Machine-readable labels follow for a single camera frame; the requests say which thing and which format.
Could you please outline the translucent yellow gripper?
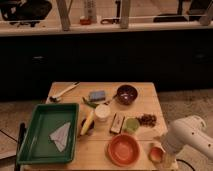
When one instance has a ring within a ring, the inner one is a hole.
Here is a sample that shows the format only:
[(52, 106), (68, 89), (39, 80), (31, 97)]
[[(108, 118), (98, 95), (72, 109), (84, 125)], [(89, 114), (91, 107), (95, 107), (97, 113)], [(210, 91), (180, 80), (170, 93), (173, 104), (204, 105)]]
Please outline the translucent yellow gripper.
[(171, 169), (175, 163), (175, 156), (164, 152), (162, 149), (158, 150), (157, 157), (157, 165), (160, 169)]

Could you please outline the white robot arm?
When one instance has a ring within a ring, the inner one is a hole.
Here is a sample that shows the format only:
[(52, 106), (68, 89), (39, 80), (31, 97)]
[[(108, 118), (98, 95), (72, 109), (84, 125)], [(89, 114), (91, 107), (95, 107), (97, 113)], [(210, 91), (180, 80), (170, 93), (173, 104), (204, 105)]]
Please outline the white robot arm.
[(169, 168), (185, 145), (196, 149), (213, 161), (213, 138), (205, 133), (206, 128), (206, 122), (197, 115), (172, 121), (168, 130), (159, 137), (164, 150), (163, 167)]

